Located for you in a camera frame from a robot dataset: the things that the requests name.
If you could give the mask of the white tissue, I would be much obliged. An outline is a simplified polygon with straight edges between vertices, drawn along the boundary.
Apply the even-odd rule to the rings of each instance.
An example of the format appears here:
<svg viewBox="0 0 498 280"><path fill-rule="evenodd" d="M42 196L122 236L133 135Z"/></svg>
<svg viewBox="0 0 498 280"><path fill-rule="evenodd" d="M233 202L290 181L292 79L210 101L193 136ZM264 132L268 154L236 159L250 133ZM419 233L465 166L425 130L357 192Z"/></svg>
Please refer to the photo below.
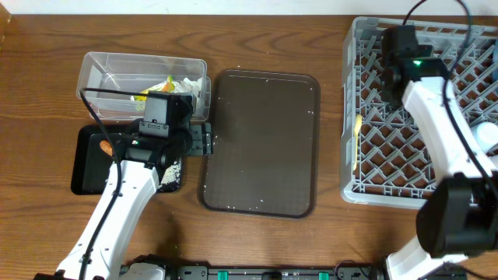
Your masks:
<svg viewBox="0 0 498 280"><path fill-rule="evenodd" d="M193 96L194 112L198 113L201 105L201 91L203 85L203 78L190 80L184 78L181 81L173 81L174 93L191 93Z"/></svg>

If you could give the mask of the yellow green snack wrapper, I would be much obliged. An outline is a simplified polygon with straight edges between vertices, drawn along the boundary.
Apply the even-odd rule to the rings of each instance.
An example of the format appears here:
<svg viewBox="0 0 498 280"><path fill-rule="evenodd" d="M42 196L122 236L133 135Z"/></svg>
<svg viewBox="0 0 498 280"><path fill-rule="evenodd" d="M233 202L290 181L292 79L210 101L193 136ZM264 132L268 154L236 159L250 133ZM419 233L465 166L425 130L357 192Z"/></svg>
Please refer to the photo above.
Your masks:
<svg viewBox="0 0 498 280"><path fill-rule="evenodd" d="M173 83L173 79L171 75L167 76L167 79L163 82L160 82L154 86L151 86L147 89L144 89L141 91L141 96L132 96L131 100L132 101L146 101L146 95L151 92L164 92L164 93L173 93L175 90L175 85Z"/></svg>

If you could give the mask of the orange carrot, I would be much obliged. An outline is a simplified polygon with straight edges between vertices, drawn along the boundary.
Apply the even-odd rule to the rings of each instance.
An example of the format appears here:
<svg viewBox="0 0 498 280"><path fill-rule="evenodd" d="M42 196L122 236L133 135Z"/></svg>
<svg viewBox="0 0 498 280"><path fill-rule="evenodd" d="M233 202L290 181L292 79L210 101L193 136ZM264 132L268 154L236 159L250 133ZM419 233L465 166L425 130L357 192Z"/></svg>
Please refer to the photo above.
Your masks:
<svg viewBox="0 0 498 280"><path fill-rule="evenodd" d="M112 156L114 154L111 143L108 140L102 140L99 144L100 149L107 155Z"/></svg>

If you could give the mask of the yellow plastic spoon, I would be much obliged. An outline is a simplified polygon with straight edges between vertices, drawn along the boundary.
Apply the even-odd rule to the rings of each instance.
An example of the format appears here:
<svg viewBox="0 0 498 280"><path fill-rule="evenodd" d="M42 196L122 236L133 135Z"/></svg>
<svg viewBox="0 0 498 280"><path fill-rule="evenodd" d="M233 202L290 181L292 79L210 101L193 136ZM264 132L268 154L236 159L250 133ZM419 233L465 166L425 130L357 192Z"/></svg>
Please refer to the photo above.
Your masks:
<svg viewBox="0 0 498 280"><path fill-rule="evenodd" d="M361 114L357 114L355 118L355 126L353 130L354 140L355 140L355 156L354 163L352 166L352 170L355 171L358 165L358 156L359 156L359 133L361 131L361 127L363 125L363 116Z"/></svg>

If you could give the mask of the light blue cup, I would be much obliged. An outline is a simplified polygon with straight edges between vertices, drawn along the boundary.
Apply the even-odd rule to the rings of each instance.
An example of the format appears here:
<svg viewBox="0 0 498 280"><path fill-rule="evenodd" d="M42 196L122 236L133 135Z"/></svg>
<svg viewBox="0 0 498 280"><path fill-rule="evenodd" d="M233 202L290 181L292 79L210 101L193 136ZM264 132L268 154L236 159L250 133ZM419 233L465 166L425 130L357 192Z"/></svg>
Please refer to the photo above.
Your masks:
<svg viewBox="0 0 498 280"><path fill-rule="evenodd" d="M482 122L471 128L472 135L483 152L489 152L497 145L496 124L491 122Z"/></svg>

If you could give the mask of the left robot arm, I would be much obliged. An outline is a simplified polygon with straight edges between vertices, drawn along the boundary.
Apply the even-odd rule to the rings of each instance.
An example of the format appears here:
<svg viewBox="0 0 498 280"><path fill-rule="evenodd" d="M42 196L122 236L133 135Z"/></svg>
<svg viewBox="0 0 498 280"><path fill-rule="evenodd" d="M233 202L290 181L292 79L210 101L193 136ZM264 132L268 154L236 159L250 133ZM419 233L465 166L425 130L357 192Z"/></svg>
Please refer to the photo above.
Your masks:
<svg viewBox="0 0 498 280"><path fill-rule="evenodd" d="M151 197L162 190L165 171L185 156L212 153L209 123L194 124L168 138L142 132L114 142L118 161L110 166L102 196L78 242L52 275L37 279L174 279L176 270L155 255L124 265L139 218Z"/></svg>

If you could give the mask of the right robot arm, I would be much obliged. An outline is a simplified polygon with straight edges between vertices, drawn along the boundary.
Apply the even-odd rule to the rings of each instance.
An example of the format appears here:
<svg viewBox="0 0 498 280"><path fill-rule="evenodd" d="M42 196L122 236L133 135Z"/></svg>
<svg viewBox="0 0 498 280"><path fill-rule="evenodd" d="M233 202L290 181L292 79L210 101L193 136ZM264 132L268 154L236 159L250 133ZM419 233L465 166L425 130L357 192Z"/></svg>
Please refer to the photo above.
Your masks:
<svg viewBox="0 0 498 280"><path fill-rule="evenodd" d="M394 61L386 87L423 137L437 188L418 211L416 236L385 261L388 279L424 279L497 248L497 167L476 143L439 58Z"/></svg>

